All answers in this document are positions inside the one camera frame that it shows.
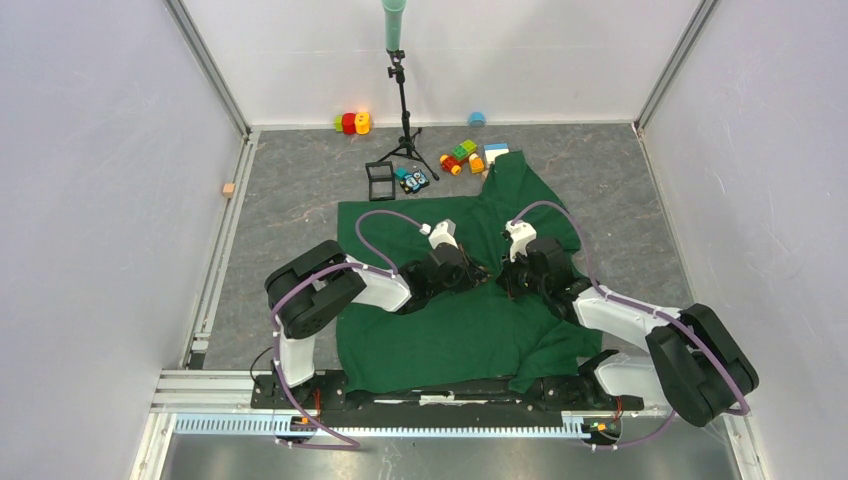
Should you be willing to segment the green cloth garment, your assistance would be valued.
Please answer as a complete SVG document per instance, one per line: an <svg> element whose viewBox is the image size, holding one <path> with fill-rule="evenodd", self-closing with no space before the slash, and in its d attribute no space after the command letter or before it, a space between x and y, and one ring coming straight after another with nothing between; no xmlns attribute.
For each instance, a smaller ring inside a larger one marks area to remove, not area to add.
<svg viewBox="0 0 848 480"><path fill-rule="evenodd" d="M475 196L340 203L337 240L360 262L403 265L429 251L420 224L450 219L471 258L498 274L508 251L502 231L516 216L540 236L555 237L572 252L580 249L559 206L525 155L513 151L496 160ZM580 359L601 351L602 335L554 317L535 296L509 299L488 281L443 293L406 315L353 304L338 317L336 345L355 390L388 393L509 377L509 388L523 393L540 377L574 374Z"/></svg>

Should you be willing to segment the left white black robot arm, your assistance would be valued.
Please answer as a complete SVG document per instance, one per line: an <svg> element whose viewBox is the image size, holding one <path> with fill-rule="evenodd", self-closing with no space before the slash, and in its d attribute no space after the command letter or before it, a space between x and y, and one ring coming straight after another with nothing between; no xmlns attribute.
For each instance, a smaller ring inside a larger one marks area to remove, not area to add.
<svg viewBox="0 0 848 480"><path fill-rule="evenodd" d="M312 399L315 336L349 305L406 315L443 293L462 293L489 278L487 269L463 247L449 242L436 244L422 259L398 270L360 262L335 240L320 243L264 281L273 327L276 394L295 408Z"/></svg>

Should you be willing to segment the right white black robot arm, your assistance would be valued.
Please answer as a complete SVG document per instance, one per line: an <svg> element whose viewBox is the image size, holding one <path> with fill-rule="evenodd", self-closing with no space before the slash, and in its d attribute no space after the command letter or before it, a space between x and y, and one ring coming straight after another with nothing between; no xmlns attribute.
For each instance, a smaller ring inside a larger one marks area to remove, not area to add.
<svg viewBox="0 0 848 480"><path fill-rule="evenodd" d="M591 408L634 396L665 404L703 427L760 385L757 370L712 308L660 307L594 286L577 275L570 254L553 237L510 248L496 282L513 299L535 296L554 317L644 351L642 357L613 352L592 359L589 374L577 382L580 400Z"/></svg>

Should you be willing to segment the black brooch tray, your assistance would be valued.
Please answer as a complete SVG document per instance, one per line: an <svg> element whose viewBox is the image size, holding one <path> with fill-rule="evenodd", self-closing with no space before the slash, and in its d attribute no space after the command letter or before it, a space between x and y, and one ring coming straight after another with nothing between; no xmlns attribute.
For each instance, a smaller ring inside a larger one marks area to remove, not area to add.
<svg viewBox="0 0 848 480"><path fill-rule="evenodd" d="M365 164L368 179L368 199L372 202L396 199L394 168L391 162L378 161Z"/></svg>

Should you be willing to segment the teal black toy block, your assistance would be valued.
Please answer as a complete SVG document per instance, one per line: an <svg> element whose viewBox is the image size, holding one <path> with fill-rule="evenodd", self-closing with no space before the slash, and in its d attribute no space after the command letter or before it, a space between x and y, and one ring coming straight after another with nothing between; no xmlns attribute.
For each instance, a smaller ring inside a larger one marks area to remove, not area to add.
<svg viewBox="0 0 848 480"><path fill-rule="evenodd" d="M408 171L405 168L399 167L394 172L394 175L401 190L405 194L417 194L430 185L429 178L420 169Z"/></svg>

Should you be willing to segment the orange yellow toy block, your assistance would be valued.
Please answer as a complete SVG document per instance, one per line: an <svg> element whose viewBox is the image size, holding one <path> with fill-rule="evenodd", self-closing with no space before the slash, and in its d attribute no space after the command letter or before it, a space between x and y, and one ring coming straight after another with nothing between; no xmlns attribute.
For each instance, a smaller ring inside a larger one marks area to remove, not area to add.
<svg viewBox="0 0 848 480"><path fill-rule="evenodd" d="M481 174L486 170L484 160L477 153L472 153L468 157L468 165L472 174Z"/></svg>

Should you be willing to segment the green red toy blocks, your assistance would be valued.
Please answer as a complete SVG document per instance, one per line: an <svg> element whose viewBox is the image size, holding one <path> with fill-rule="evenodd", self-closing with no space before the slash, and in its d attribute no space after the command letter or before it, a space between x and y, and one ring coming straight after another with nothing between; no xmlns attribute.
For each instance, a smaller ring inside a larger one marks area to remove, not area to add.
<svg viewBox="0 0 848 480"><path fill-rule="evenodd" d="M463 166L478 150L478 145L472 140L465 140L456 145L449 153L439 159L441 169L453 176L461 173Z"/></svg>

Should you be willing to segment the white blue toy block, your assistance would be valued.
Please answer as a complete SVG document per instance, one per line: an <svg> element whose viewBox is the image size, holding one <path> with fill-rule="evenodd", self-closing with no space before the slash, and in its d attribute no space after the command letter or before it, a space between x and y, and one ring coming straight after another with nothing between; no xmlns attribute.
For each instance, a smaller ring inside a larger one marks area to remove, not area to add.
<svg viewBox="0 0 848 480"><path fill-rule="evenodd" d="M490 167L496 161L496 159L504 154L510 152L509 146L506 143L498 143L498 144L486 144L483 148L483 158L487 165Z"/></svg>

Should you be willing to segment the black tripod stand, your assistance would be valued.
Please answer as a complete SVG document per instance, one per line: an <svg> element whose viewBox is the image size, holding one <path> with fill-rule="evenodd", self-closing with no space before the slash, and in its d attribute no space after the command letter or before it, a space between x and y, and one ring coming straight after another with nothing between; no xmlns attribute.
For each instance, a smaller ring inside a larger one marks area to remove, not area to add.
<svg viewBox="0 0 848 480"><path fill-rule="evenodd" d="M403 50L388 50L387 54L389 56L390 61L390 66L387 68L388 76L390 79L394 79L398 86L401 107L400 120L402 135L398 138L398 145L393 150L389 151L387 154L379 158L378 162L386 161L390 157L406 158L409 160L417 161L426 167L433 180L439 181L439 174L423 158L423 156L420 154L416 147L416 139L422 133L423 129L418 128L415 132L412 132L412 127L410 123L411 112L407 107L405 93L406 75L404 66L402 64L403 59L405 58L405 52Z"/></svg>

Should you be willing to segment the blue toy cup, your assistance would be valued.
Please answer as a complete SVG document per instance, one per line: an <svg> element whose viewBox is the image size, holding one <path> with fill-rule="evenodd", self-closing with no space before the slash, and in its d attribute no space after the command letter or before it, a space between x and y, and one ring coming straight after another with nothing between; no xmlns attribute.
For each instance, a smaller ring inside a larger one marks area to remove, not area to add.
<svg viewBox="0 0 848 480"><path fill-rule="evenodd" d="M486 116L480 111L471 112L467 119L470 127L483 127L487 124Z"/></svg>

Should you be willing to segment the red orange green toy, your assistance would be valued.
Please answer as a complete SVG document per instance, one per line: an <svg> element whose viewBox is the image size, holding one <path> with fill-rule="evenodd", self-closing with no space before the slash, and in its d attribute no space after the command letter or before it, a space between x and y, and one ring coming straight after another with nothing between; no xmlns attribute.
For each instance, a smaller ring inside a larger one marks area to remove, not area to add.
<svg viewBox="0 0 848 480"><path fill-rule="evenodd" d="M372 129L369 112L347 112L334 118L334 129L345 135L366 135Z"/></svg>

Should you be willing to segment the small wooden cube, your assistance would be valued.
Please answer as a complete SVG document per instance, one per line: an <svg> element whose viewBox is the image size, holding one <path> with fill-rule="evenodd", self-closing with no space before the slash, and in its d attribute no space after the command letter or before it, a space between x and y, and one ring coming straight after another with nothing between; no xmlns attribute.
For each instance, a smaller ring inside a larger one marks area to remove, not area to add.
<svg viewBox="0 0 848 480"><path fill-rule="evenodd" d="M235 183L225 183L221 189L221 195L226 199L231 199L234 197L236 192L236 184Z"/></svg>

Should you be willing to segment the teal cylinder on tripod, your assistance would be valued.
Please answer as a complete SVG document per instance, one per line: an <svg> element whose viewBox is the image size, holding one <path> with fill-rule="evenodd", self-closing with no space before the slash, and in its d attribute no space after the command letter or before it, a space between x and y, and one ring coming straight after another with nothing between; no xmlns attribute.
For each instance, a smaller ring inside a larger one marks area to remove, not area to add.
<svg viewBox="0 0 848 480"><path fill-rule="evenodd" d="M403 13L406 0L382 0L385 27L385 49L387 52L400 50Z"/></svg>

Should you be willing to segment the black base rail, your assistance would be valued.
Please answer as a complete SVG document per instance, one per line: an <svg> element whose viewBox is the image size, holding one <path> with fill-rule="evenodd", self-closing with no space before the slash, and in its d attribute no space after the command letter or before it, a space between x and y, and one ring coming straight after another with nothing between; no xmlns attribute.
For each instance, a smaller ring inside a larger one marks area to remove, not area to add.
<svg viewBox="0 0 848 480"><path fill-rule="evenodd" d="M644 409L636 396L614 397L589 373L542 377L524 393L509 377L373 393L355 390L341 370L320 371L291 393L332 428L554 427L560 414L614 414Z"/></svg>

